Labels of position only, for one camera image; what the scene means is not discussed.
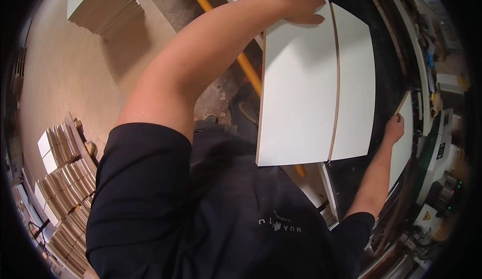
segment workbench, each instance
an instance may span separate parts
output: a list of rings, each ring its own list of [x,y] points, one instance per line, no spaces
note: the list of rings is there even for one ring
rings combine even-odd
[[[408,85],[413,87],[413,82],[405,81],[389,30],[373,0],[329,1],[341,6],[369,25],[376,71],[375,115],[368,154],[335,160],[326,165],[326,172],[333,189],[336,214],[339,219],[342,219],[350,208],[363,174],[382,141],[386,122],[396,111]]]

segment plywood edge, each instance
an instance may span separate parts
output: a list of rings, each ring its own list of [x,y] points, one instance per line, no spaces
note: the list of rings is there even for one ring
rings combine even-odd
[[[403,106],[403,103],[405,103],[405,100],[406,100],[407,97],[408,97],[408,93],[410,93],[410,90],[408,90],[408,91],[405,92],[405,95],[404,95],[403,98],[401,99],[401,102],[400,102],[400,104],[398,105],[397,110],[395,111],[394,115],[400,113],[401,107]]]
[[[261,72],[261,96],[259,98],[259,117],[258,117],[258,140],[256,143],[256,165],[259,164],[259,146],[261,144],[261,127],[263,119],[263,98],[265,90],[265,66],[266,66],[266,31],[263,31],[263,60],[262,60],[262,72]]]
[[[338,46],[338,31],[336,30],[336,20],[334,17],[333,4],[331,2],[330,2],[330,11],[332,14],[334,45],[336,49],[336,103],[335,103],[335,111],[334,111],[332,140],[330,144],[330,150],[328,152],[328,161],[331,161],[331,156],[333,154],[334,138],[336,135],[336,126],[338,124],[338,108],[340,104],[340,49]]]

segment hand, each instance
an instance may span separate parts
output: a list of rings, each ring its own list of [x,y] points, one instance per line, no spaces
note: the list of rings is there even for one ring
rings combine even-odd
[[[395,144],[402,136],[405,128],[401,114],[393,115],[385,126],[385,136],[383,141]]]
[[[284,18],[292,23],[320,24],[324,17],[314,14],[316,8],[326,4],[325,0],[278,0],[285,10]]]

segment dusty floor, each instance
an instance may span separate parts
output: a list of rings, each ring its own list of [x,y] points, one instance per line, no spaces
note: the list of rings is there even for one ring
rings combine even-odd
[[[99,160],[109,131],[136,79],[177,32],[203,13],[196,0],[139,0],[143,17],[129,23],[116,40],[67,21],[67,0],[43,0],[27,37],[25,80],[20,101],[20,127],[24,164],[29,181],[46,175],[37,141],[43,132],[62,122],[68,112],[83,123],[86,139],[96,143]],[[209,0],[215,7],[226,0]],[[129,37],[129,29],[141,31]],[[262,52],[252,41],[245,50],[253,67]],[[195,120],[218,115],[229,124],[230,99],[244,73],[237,62],[200,96]]]

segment foot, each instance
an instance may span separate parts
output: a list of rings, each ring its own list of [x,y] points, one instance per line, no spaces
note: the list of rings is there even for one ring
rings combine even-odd
[[[217,119],[217,116],[215,114],[209,114],[208,116],[206,116],[206,118],[204,119],[204,121],[206,122],[212,122],[212,123],[217,123],[218,119]]]

